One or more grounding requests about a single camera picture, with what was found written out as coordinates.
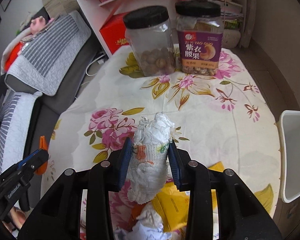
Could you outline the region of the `clear jar with nuts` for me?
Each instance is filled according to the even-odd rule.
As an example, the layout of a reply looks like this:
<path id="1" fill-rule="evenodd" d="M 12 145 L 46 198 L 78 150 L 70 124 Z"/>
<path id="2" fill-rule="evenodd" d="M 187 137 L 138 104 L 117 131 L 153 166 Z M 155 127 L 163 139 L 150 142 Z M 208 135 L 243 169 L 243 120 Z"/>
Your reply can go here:
<path id="1" fill-rule="evenodd" d="M 175 52 L 168 10 L 153 5 L 133 10 L 123 17 L 125 37 L 144 76 L 171 74 Z"/>

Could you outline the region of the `yellow snack wrapper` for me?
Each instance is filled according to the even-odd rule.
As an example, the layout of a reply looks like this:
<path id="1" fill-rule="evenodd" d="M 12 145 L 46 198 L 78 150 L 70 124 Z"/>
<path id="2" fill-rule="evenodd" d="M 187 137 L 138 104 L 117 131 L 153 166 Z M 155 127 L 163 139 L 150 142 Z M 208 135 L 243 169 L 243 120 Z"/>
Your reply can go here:
<path id="1" fill-rule="evenodd" d="M 221 161 L 209 167 L 210 170 L 222 172 Z M 216 191 L 211 190 L 213 210 L 213 239 L 219 239 Z M 174 182 L 168 182 L 151 201 L 154 210 L 163 221 L 164 232 L 171 232 L 171 239 L 185 239 L 189 212 L 190 192 L 180 192 Z"/>

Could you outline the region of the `red gift box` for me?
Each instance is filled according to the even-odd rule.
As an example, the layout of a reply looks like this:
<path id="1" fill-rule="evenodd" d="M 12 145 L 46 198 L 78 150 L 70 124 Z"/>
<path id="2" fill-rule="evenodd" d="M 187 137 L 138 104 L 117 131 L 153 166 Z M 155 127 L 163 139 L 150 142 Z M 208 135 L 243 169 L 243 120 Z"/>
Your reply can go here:
<path id="1" fill-rule="evenodd" d="M 123 18 L 127 13 L 117 14 L 102 26 L 100 33 L 112 54 L 121 46 L 129 45 L 125 38 L 126 27 Z"/>

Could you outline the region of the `stacked cardboard boxes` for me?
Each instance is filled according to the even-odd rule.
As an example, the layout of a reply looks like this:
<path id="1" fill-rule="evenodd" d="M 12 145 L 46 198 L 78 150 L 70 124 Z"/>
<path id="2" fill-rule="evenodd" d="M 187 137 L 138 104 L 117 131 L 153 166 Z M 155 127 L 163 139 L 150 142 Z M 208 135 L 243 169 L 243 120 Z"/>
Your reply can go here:
<path id="1" fill-rule="evenodd" d="M 59 15 L 68 14 L 72 11 L 79 10 L 76 0 L 41 0 L 43 7 L 50 16 L 55 18 Z"/>

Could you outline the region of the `floral tablecloth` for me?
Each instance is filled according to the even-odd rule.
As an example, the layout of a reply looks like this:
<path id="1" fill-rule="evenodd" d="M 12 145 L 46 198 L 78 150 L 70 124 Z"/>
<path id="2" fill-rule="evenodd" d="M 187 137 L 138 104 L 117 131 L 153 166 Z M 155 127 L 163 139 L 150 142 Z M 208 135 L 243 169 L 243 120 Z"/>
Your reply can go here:
<path id="1" fill-rule="evenodd" d="M 57 121 L 42 193 L 64 169 L 91 168 L 121 147 L 143 117 L 164 112 L 178 146 L 202 164 L 221 161 L 238 172 L 273 213 L 279 189 L 274 117 L 235 54 L 222 50 L 220 67 L 214 77 L 142 77 L 130 48 L 121 48 Z"/>

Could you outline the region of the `purple label cashew jar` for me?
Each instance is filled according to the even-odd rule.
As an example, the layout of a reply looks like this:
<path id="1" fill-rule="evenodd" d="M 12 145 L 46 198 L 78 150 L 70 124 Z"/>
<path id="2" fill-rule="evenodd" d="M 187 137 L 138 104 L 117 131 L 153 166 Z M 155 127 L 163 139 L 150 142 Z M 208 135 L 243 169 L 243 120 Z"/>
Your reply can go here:
<path id="1" fill-rule="evenodd" d="M 182 71 L 214 76 L 222 48 L 224 23 L 220 5 L 209 1 L 175 3 Z"/>

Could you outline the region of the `grey curtain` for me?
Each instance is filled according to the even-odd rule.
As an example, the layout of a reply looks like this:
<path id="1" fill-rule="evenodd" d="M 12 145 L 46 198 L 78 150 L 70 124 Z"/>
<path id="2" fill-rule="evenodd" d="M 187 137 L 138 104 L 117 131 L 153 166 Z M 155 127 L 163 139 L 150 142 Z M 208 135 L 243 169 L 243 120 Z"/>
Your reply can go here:
<path id="1" fill-rule="evenodd" d="M 240 45 L 248 48 L 256 20 L 257 0 L 244 0 L 244 27 L 241 35 Z"/>

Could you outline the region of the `white trash bin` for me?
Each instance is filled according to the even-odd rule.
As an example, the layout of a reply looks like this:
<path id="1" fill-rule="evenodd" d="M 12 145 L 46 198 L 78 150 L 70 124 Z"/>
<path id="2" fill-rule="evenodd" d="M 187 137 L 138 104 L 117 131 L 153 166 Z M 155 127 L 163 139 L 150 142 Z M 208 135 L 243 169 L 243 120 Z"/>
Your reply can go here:
<path id="1" fill-rule="evenodd" d="M 281 152 L 280 196 L 291 203 L 300 197 L 300 111 L 285 110 L 277 123 Z"/>

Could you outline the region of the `stack of books on floor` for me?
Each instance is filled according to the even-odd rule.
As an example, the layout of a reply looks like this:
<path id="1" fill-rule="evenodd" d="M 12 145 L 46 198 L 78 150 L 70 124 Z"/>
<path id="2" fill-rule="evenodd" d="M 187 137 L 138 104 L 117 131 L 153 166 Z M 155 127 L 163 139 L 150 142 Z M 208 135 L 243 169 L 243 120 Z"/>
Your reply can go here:
<path id="1" fill-rule="evenodd" d="M 236 0 L 207 0 L 221 7 L 221 18 L 224 24 L 223 48 L 232 49 L 238 46 L 243 27 L 243 6 Z"/>

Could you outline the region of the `orange peel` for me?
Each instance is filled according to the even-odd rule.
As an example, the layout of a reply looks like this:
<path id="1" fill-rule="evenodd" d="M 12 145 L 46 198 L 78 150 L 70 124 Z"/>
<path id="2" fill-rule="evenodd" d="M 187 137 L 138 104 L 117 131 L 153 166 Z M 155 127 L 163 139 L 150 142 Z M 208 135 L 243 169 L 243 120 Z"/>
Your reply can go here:
<path id="1" fill-rule="evenodd" d="M 41 136 L 39 139 L 39 149 L 42 153 L 39 154 L 39 164 L 40 166 L 36 169 L 35 174 L 43 175 L 47 170 L 49 154 L 48 151 L 48 144 L 46 142 L 45 136 Z"/>

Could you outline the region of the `pink pig plush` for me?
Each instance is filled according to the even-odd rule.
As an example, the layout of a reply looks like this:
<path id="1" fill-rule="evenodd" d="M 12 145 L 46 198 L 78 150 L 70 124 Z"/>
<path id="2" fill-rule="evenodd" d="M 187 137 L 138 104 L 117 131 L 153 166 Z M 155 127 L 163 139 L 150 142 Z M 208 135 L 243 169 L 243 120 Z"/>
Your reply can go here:
<path id="1" fill-rule="evenodd" d="M 45 18 L 43 18 L 43 16 L 39 16 L 35 19 L 32 19 L 31 23 L 30 23 L 31 34 L 34 35 L 34 34 L 40 32 L 41 30 L 44 29 L 44 27 L 46 27 L 53 20 L 54 20 L 54 18 L 47 21 Z"/>

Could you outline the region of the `white tissue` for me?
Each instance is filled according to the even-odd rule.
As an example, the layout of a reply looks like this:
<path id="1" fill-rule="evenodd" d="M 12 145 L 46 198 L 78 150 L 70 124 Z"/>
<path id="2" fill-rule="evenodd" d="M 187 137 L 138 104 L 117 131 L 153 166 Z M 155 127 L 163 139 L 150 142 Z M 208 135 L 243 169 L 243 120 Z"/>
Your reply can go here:
<path id="1" fill-rule="evenodd" d="M 142 117 L 132 140 L 132 156 L 127 179 L 130 202 L 145 204 L 151 201 L 166 184 L 167 154 L 172 141 L 174 123 L 162 112 L 149 120 Z"/>
<path id="2" fill-rule="evenodd" d="M 117 228 L 114 231 L 115 239 L 183 239 L 179 232 L 164 232 L 161 216 L 155 211 L 151 202 L 145 205 L 132 231 Z"/>

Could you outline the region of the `grey sofa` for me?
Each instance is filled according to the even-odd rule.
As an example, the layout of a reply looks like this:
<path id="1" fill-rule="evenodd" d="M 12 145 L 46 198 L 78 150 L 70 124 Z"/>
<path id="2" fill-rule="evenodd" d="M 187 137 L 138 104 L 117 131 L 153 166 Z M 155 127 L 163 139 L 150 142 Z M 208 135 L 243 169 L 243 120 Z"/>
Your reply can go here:
<path id="1" fill-rule="evenodd" d="M 90 28 L 73 11 L 16 38 L 21 49 L 4 79 L 7 94 L 0 98 L 0 174 L 23 156 L 34 103 L 42 95 L 55 96 L 90 37 Z"/>

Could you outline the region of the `grey striped sofa cover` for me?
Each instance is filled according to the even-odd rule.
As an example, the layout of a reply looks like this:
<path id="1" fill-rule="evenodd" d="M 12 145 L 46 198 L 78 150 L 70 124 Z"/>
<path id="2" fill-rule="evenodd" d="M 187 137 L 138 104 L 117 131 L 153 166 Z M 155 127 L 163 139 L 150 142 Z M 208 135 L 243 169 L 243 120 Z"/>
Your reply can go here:
<path id="1" fill-rule="evenodd" d="M 58 16 L 25 44 L 5 76 L 6 86 L 14 92 L 54 96 L 90 36 L 79 12 Z"/>

